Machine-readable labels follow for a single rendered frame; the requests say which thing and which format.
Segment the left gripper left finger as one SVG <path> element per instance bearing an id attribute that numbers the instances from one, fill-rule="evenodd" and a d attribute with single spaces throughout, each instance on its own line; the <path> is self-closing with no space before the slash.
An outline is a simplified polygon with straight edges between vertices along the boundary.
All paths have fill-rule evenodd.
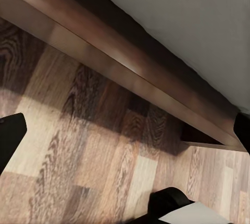
<path id="1" fill-rule="evenodd" d="M 0 118 L 0 175 L 26 133 L 27 125 L 23 113 Z"/>

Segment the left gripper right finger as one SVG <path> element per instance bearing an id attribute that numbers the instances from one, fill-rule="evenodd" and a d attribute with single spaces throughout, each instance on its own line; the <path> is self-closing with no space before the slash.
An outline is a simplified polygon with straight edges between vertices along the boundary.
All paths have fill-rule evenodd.
<path id="1" fill-rule="evenodd" d="M 250 115 L 238 113 L 233 130 L 250 154 Z"/>

